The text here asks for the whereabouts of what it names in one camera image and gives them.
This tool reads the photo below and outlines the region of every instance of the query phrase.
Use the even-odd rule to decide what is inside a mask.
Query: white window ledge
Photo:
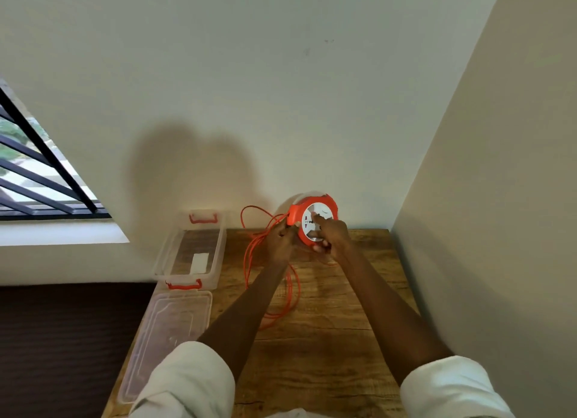
[[[112,219],[0,222],[0,246],[127,243]]]

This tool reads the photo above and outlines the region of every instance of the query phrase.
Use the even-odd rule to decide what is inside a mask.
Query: white label
[[[302,231],[312,241],[320,242],[322,239],[320,239],[319,237],[309,237],[310,231],[320,230],[319,225],[313,222],[311,214],[313,211],[325,219],[330,219],[332,217],[332,211],[330,210],[330,208],[328,208],[328,205],[323,204],[322,202],[315,202],[314,204],[311,204],[310,207],[302,215],[301,219]]]
[[[191,274],[206,274],[206,265],[208,264],[208,253],[202,252],[192,256]]]

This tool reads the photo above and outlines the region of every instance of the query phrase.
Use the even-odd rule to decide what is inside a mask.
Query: white circular socket panel
[[[323,204],[322,202],[315,202],[311,204],[309,208],[303,213],[301,219],[301,228],[305,235],[311,239],[313,242],[320,242],[322,241],[319,237],[309,237],[309,232],[311,231],[319,231],[320,226],[315,224],[312,219],[312,212],[315,212],[319,216],[330,219],[332,218],[332,211],[328,208],[328,205]]]

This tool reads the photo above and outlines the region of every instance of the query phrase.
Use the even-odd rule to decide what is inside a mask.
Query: person's left hand
[[[287,226],[285,218],[270,230],[267,236],[267,248],[271,261],[289,262],[300,226],[300,222]]]

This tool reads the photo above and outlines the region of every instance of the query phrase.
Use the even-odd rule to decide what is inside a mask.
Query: metal grille
[[[32,158],[54,168],[66,185],[59,184],[53,179],[50,179],[54,177],[39,175],[3,158],[0,158],[0,167],[27,178],[31,181],[29,183],[30,185],[38,183],[72,198],[69,201],[54,200],[26,188],[29,187],[27,182],[24,183],[24,185],[18,185],[0,178],[0,221],[110,217],[110,214],[108,214],[100,203],[94,202],[88,197],[86,192],[78,184],[78,177],[70,174],[66,170],[54,152],[48,147],[39,133],[18,110],[2,88],[0,88],[0,117],[17,125],[39,152],[4,135],[0,135],[0,144],[20,152],[28,158]],[[30,205],[16,202],[2,189],[7,189],[18,195],[25,196],[38,204]]]

